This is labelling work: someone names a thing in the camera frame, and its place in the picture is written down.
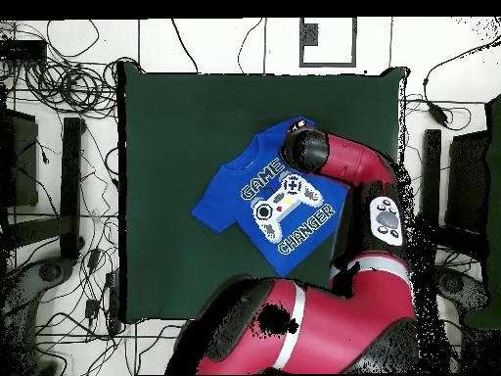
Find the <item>black border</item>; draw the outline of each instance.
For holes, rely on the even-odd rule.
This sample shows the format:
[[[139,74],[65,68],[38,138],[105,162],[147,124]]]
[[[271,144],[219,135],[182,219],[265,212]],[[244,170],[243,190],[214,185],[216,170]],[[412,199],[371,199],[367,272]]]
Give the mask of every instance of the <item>black border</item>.
[[[118,246],[120,268],[119,283],[118,283],[118,318],[124,324],[129,324],[127,321],[127,133],[125,126],[127,125],[127,115],[125,110],[125,85],[127,83],[125,76],[124,62],[116,63],[116,110],[118,115],[118,165],[120,166],[118,181],[120,190],[118,192]]]
[[[352,18],[351,62],[336,64],[306,63],[304,61],[304,18],[299,18],[299,67],[300,68],[356,68],[357,18]]]

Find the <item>graphic print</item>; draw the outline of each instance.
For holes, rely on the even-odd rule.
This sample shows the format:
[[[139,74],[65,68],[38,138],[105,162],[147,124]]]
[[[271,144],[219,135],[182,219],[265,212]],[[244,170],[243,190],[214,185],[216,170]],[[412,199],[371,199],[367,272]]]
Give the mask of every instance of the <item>graphic print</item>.
[[[282,240],[281,220],[300,203],[318,208],[324,202],[321,193],[303,177],[285,172],[280,188],[267,200],[258,200],[252,207],[255,222],[268,241],[278,244]]]

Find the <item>black stand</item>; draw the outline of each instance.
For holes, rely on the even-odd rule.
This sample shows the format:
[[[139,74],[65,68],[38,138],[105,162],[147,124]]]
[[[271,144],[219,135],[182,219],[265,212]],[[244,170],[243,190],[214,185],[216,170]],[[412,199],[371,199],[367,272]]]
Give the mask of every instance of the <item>black stand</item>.
[[[4,360],[11,362],[7,368],[10,375],[48,374],[47,368],[40,368],[37,363],[35,318],[44,293],[71,277],[84,244],[79,235],[80,149],[84,131],[81,118],[65,118],[60,217],[16,223],[5,232],[10,237],[11,250],[58,236],[61,247],[60,257],[30,263],[2,280],[5,300],[0,304],[4,331],[1,353],[7,356]],[[0,138],[7,141],[11,137]],[[49,372],[54,372],[55,366],[51,367]]]

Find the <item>game controller graphic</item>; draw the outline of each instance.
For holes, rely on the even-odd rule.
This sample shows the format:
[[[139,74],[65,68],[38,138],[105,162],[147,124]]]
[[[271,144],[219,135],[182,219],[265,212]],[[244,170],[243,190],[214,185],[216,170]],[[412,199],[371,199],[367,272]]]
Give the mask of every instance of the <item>game controller graphic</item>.
[[[318,208],[323,202],[321,193],[303,177],[286,171],[281,175],[280,189],[268,200],[258,200],[254,203],[252,213],[268,241],[278,244],[282,240],[280,221],[284,217],[300,203]]]
[[[403,243],[400,213],[395,202],[384,196],[373,199],[370,205],[371,231],[387,244],[399,247]]]
[[[302,127],[308,126],[307,122],[300,118],[294,121],[294,123],[287,129],[287,133],[291,133],[293,131],[296,131],[297,129],[300,129]]]

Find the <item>robot button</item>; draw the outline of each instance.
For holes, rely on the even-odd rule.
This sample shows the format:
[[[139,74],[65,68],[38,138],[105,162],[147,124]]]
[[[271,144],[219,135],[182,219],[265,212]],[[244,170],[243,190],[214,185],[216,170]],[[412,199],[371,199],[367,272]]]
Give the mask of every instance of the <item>robot button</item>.
[[[396,229],[398,227],[398,217],[389,211],[380,212],[377,221],[386,228]]]

